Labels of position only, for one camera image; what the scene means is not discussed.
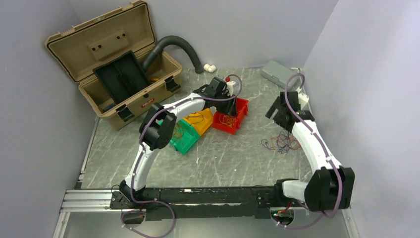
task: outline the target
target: black corrugated hose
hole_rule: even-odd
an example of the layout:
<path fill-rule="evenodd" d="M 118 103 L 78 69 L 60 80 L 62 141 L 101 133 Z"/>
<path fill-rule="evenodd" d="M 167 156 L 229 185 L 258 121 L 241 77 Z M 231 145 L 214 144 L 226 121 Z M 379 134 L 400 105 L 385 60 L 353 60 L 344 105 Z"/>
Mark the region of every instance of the black corrugated hose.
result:
<path fill-rule="evenodd" d="M 194 48 L 190 45 L 190 43 L 188 43 L 186 40 L 182 39 L 179 36 L 165 36 L 158 41 L 158 43 L 155 45 L 155 47 L 152 49 L 152 51 L 150 51 L 146 59 L 143 61 L 142 67 L 145 72 L 153 63 L 153 61 L 155 61 L 156 57 L 162 54 L 163 48 L 169 45 L 176 45 L 176 46 L 181 47 L 188 54 L 188 57 L 190 57 L 190 60 L 194 65 L 195 72 L 196 73 L 204 72 L 204 68 L 201 65 L 200 58 L 198 58 L 198 55 L 196 51 L 194 50 Z"/>

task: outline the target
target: tan toolbox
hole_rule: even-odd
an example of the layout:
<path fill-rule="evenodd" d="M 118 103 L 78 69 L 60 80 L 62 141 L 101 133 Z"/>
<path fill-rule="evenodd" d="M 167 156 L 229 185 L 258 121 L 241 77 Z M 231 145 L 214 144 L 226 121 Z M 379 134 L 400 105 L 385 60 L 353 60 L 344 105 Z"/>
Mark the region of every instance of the tan toolbox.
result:
<path fill-rule="evenodd" d="M 152 103 L 161 102 L 180 90 L 170 92 L 165 80 L 173 77 L 181 85 L 182 66 L 163 52 L 146 72 L 149 78 L 159 80 L 106 112 L 104 109 L 114 101 L 92 70 L 128 51 L 133 51 L 142 62 L 155 41 L 148 6 L 138 0 L 50 36 L 45 45 L 70 78 L 79 83 L 80 92 L 95 113 L 120 129 L 146 112 Z"/>

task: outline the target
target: yellow object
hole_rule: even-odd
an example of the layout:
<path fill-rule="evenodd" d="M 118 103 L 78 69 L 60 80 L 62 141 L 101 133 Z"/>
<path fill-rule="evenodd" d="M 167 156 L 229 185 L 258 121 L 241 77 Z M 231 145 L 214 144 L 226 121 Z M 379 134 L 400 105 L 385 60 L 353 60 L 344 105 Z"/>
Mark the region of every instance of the yellow object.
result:
<path fill-rule="evenodd" d="M 202 136 L 213 124 L 213 113 L 211 113 L 210 108 L 207 108 L 184 117 L 184 120 L 192 125 L 197 133 Z"/>

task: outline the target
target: white wall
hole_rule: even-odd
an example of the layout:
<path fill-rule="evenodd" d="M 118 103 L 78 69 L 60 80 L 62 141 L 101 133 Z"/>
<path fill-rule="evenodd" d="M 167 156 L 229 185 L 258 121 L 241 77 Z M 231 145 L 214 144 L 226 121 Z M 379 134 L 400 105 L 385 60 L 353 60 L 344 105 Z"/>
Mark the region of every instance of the white wall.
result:
<path fill-rule="evenodd" d="M 148 0 L 158 39 L 185 38 L 202 62 L 218 67 L 260 66 L 276 60 L 303 66 L 338 0 Z M 82 21 L 129 0 L 70 0 Z M 192 67 L 179 48 L 166 50 Z"/>
<path fill-rule="evenodd" d="M 340 0 L 305 64 L 362 237 L 420 237 L 420 3 Z"/>
<path fill-rule="evenodd" d="M 47 238 L 95 117 L 43 44 L 78 18 L 66 0 L 14 0 L 0 22 L 0 237 Z"/>

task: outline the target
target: table surface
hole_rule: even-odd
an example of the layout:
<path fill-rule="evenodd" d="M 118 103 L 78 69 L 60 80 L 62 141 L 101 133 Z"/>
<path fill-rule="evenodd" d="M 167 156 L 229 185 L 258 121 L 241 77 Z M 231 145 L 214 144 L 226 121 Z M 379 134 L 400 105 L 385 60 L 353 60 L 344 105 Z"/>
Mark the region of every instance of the table surface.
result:
<path fill-rule="evenodd" d="M 195 74 L 183 70 L 182 89 L 163 101 L 172 103 L 209 83 L 220 74 L 237 74 L 243 80 L 240 98 L 249 100 L 248 115 L 235 135 L 209 128 L 186 154 L 171 145 L 163 148 L 149 172 L 148 187 L 210 187 L 273 185 L 277 179 L 294 178 L 308 181 L 311 167 L 302 149 L 286 154 L 262 146 L 269 144 L 282 128 L 265 117 L 282 90 L 263 78 L 259 68 L 220 69 L 216 73 Z M 121 130 L 114 130 L 99 120 L 88 156 L 82 188 L 110 188 L 127 176 L 139 149 L 139 127 L 144 115 Z"/>

